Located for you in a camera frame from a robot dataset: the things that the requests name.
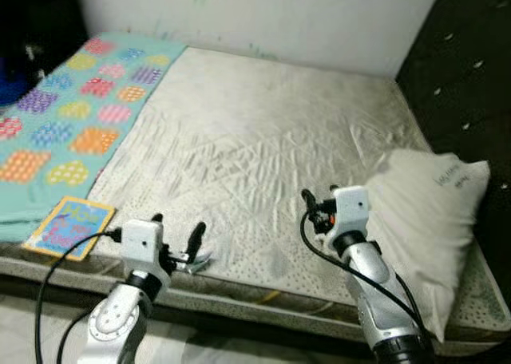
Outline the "white pillow with green tree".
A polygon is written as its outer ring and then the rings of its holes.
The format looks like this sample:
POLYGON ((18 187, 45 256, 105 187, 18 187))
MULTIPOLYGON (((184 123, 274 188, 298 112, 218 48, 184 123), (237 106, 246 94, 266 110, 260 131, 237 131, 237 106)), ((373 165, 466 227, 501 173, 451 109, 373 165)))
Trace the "white pillow with green tree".
POLYGON ((390 150, 367 181, 369 236, 408 284, 427 330, 439 342, 445 339, 489 178, 488 162, 400 148, 390 150))

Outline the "white tissue paper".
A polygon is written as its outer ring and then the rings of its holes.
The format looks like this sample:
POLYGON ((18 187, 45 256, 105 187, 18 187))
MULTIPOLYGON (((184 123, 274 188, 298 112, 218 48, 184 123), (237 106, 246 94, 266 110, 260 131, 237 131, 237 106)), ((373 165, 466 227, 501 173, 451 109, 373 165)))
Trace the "white tissue paper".
POLYGON ((208 265, 209 262, 212 261, 212 256, 215 254, 213 250, 200 250, 198 251, 198 256, 195 258, 193 264, 189 265, 186 271, 182 271, 185 273, 189 273, 191 275, 201 272, 208 265))

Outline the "black tufted headboard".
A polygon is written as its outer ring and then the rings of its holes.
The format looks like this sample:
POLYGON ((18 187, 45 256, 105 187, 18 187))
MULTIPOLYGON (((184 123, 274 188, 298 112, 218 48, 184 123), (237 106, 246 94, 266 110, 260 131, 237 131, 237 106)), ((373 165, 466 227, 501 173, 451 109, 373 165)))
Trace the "black tufted headboard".
POLYGON ((397 81, 434 152, 489 164, 474 234, 509 297, 511 0, 437 0, 397 81))

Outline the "grey quilted mattress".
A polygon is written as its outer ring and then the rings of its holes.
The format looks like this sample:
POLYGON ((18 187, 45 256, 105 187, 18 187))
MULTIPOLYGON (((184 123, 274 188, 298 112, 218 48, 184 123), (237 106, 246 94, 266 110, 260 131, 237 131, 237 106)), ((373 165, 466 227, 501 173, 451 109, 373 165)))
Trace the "grey quilted mattress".
POLYGON ((358 341, 346 274, 312 255, 299 190, 362 183, 387 150, 423 150, 395 83, 189 48, 164 70, 89 196, 114 221, 207 222, 211 264, 161 306, 358 341))

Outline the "blue plastic bag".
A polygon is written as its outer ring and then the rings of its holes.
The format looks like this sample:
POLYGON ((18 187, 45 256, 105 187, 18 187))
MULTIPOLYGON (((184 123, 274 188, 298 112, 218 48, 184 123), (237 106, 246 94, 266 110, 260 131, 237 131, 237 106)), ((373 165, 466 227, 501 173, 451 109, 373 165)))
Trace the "blue plastic bag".
POLYGON ((32 88, 29 65, 21 55, 0 57, 0 106, 14 104, 32 88))

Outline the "blue yellow children's book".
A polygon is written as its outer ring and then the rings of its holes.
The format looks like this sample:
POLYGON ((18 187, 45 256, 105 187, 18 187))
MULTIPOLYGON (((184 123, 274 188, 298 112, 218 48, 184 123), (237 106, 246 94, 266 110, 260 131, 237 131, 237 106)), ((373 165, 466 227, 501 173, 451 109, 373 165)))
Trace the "blue yellow children's book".
POLYGON ((116 207, 100 204, 98 201, 62 197, 21 247, 52 257, 61 257, 66 251, 71 250, 67 259, 81 261, 92 251, 97 239, 91 239, 88 243, 73 248, 74 244, 82 239, 88 239, 92 234, 105 231, 116 211, 116 207))

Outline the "teal blanket with colourful shapes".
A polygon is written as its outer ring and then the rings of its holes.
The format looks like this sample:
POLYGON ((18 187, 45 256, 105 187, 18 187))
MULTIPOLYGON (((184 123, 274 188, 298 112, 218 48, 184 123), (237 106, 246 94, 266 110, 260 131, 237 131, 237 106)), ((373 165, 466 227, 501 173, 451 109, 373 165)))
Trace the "teal blanket with colourful shapes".
POLYGON ((184 49, 98 34, 0 112, 0 243, 28 239, 65 197, 87 197, 184 49))

